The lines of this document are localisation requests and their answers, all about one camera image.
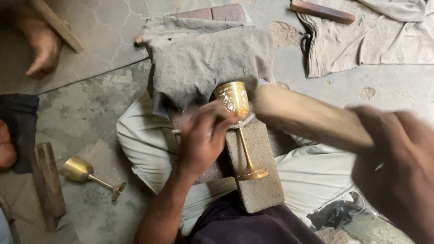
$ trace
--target grey mat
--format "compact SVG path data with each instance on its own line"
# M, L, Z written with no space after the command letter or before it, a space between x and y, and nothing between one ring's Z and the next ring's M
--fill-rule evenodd
M0 94L40 94L70 83L123 67L148 57L133 46L149 17L144 0L46 0L53 11L67 20L84 45L75 54L64 46L56 71L44 80L25 76L33 55L21 33L0 30Z

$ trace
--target hand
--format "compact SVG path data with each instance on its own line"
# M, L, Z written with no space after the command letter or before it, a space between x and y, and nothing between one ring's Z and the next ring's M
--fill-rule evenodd
M0 169L12 167L16 162L16 151L10 141L9 128L0 119Z
M374 141L352 178L366 199L417 243L434 243L434 131L409 112L352 109Z
M228 112L219 100L199 108L182 127L178 157L178 173L196 180L224 148L224 135L238 122L233 112Z

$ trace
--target engraved brass goblet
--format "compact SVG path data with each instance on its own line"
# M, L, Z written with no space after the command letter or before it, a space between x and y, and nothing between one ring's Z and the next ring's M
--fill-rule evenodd
M223 100L227 110L233 111L238 115L238 123L243 122L243 119L249 113L249 100L247 99L246 87L243 82L234 81L221 85L214 90L214 95L216 98ZM247 181L267 176L269 174L267 171L252 164L249 151L247 150L246 140L244 139L243 128L239 127L238 133L241 137L247 161L247 167L243 173L238 176L238 180Z
M62 165L60 174L75 181L86 181L87 179L92 179L103 186L110 188L113 191L112 201L118 198L118 196L122 193L122 190L125 188L125 185L127 185L127 183L124 182L118 186L112 186L96 178L93 175L93 166L79 156L74 156L68 159L68 161Z

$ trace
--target sawdust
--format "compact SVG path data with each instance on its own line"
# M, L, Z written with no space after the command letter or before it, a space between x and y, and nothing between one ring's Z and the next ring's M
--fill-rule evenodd
M268 27L273 36L274 47L278 48L281 44L298 46L302 33L295 27L285 22L273 21Z
M256 3L256 0L232 0L232 3Z
M370 101L375 95L375 88L370 86L365 86L360 93L360 98L365 101Z
M361 244L360 241L354 240L343 229L337 230L332 227L316 231L315 234L324 241L325 244Z

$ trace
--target wooden stick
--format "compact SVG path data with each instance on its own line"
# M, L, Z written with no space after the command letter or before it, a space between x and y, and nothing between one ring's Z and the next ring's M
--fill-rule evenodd
M82 52L83 45L71 32L69 27L51 10L43 0L30 0L32 7L38 11L48 24L59 34L59 36L74 50L76 53Z
M303 1L293 0L289 8L299 13L305 13L347 25L353 23L355 20L355 16L352 14Z
M354 112L298 92L263 85L253 106L259 120L289 134L354 153L374 144Z
M66 213L66 206L51 144L36 145L30 154L30 162L45 225L47 230L54 231Z

